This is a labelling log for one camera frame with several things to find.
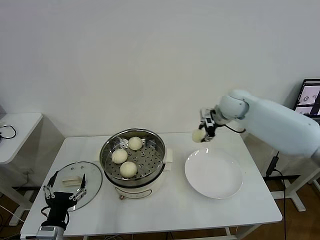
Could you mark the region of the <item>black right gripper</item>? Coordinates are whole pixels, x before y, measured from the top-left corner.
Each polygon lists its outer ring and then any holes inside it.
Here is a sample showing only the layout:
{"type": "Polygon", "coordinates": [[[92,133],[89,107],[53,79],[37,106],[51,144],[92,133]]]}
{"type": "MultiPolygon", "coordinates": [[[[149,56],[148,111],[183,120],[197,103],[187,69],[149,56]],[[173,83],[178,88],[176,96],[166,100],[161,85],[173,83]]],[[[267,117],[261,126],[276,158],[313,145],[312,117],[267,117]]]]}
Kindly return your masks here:
{"type": "Polygon", "coordinates": [[[204,123],[201,122],[198,126],[198,129],[201,130],[205,127],[205,136],[202,139],[203,142],[210,142],[216,135],[215,131],[217,128],[220,128],[221,126],[211,118],[206,117],[204,119],[204,123]]]}

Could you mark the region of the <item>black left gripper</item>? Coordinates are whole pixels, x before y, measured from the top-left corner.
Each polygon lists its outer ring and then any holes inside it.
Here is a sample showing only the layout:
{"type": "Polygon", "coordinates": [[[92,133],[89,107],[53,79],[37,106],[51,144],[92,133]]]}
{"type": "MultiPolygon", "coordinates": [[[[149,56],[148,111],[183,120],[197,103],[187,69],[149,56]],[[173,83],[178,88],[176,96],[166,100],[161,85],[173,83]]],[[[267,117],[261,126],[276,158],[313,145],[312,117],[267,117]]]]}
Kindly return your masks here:
{"type": "Polygon", "coordinates": [[[86,189],[86,174],[83,174],[79,189],[72,194],[71,192],[53,192],[58,171],[49,179],[47,185],[43,186],[44,197],[46,199],[47,206],[50,208],[47,220],[64,222],[67,216],[68,209],[75,206],[87,193],[86,189]]]}

